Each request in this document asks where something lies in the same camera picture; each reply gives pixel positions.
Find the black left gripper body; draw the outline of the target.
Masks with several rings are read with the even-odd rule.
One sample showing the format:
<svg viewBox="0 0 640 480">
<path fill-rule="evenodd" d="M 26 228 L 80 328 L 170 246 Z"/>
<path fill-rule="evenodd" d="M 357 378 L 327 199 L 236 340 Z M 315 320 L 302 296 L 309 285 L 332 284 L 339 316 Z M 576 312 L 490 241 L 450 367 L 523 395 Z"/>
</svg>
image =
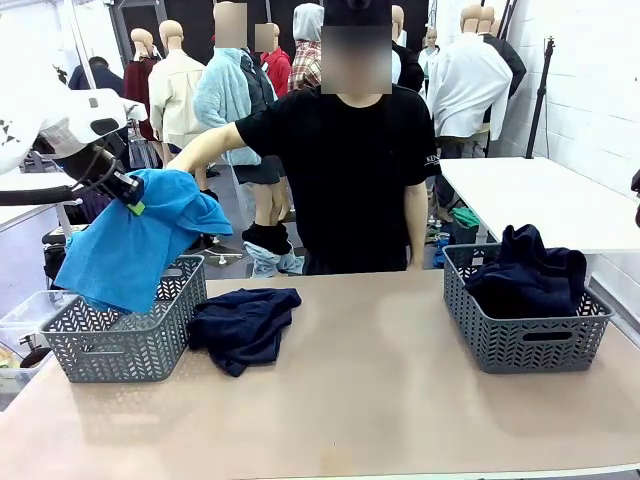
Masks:
<svg viewBox="0 0 640 480">
<path fill-rule="evenodd" d="M 66 157 L 64 172 L 83 187 L 99 190 L 124 204 L 138 204 L 144 194 L 144 181 L 127 175 L 119 160 L 97 143 Z"/>
</svg>

